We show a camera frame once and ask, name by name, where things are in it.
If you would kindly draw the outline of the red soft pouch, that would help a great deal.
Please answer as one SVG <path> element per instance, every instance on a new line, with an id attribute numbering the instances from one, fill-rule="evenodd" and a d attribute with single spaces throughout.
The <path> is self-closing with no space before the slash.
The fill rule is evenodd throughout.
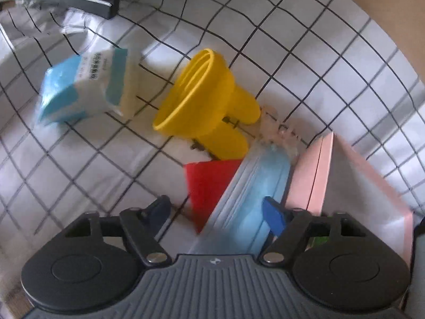
<path id="1" fill-rule="evenodd" d="M 242 159 L 203 161 L 184 166 L 192 222 L 201 233 L 209 217 L 223 196 L 242 163 Z"/>

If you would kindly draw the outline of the blue face mask stack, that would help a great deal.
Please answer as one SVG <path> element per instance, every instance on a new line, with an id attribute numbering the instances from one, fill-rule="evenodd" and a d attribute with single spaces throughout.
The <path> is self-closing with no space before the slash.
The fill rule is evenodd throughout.
<path id="1" fill-rule="evenodd" d="M 189 252 L 258 256 L 270 232 L 262 201 L 283 198 L 290 172 L 286 150 L 254 143 Z"/>

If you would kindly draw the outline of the pink storage box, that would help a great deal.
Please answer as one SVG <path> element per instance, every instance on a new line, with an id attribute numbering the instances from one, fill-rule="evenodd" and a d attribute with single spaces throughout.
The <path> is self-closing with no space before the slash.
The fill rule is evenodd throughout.
<path id="1" fill-rule="evenodd" d="M 409 206 L 335 133 L 301 153 L 282 204 L 315 216 L 346 212 L 411 262 L 414 219 Z"/>

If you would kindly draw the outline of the yellow plastic toy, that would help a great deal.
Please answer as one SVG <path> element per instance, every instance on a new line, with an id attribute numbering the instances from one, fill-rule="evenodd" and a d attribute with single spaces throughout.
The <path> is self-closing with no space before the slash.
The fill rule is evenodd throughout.
<path id="1" fill-rule="evenodd" d="M 228 117 L 252 125 L 261 116 L 255 97 L 241 88 L 221 54 L 205 48 L 184 67 L 153 122 L 164 135 L 196 140 L 221 160 L 243 158 L 249 143 L 225 123 Z"/>

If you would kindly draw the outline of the blue white tissue pack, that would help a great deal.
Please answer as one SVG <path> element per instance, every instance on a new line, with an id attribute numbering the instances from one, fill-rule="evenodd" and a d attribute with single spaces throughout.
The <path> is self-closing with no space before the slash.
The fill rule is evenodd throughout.
<path id="1" fill-rule="evenodd" d="M 137 67 L 137 51 L 108 48 L 71 56 L 49 68 L 40 87 L 37 123 L 67 123 L 104 112 L 133 118 Z"/>

